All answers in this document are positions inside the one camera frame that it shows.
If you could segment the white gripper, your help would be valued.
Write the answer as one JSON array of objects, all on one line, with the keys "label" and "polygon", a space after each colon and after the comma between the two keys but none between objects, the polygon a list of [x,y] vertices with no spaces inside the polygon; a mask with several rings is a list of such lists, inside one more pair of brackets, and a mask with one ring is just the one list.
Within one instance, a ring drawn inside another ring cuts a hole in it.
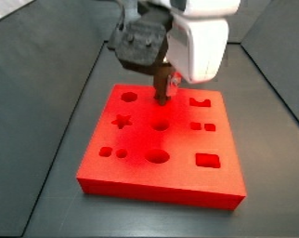
[{"label": "white gripper", "polygon": [[174,17],[167,34],[167,59],[178,71],[167,79],[167,96],[174,97],[183,78],[190,84],[215,78],[230,35],[226,17],[238,12],[241,0],[148,1]]}]

